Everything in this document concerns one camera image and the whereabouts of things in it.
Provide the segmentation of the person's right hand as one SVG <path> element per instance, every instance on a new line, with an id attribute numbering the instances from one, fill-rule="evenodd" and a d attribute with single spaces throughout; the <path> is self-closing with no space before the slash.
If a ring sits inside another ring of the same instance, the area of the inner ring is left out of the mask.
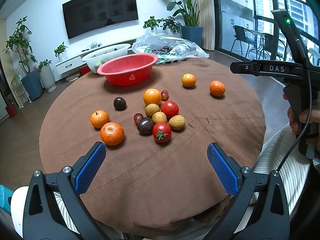
<path id="1" fill-rule="evenodd" d="M 300 116 L 297 118 L 295 116 L 294 111 L 290 107 L 287 110 L 287 116 L 289 119 L 289 126 L 292 129 L 292 134 L 297 135 L 298 132 L 298 122 L 301 121 L 304 123 L 307 119 L 308 110 L 305 110 L 303 113 L 300 114 Z M 310 123 L 315 122 L 319 125 L 320 123 L 320 107 L 319 105 L 313 105 L 312 111 L 311 111 L 311 117 L 310 117 Z"/>

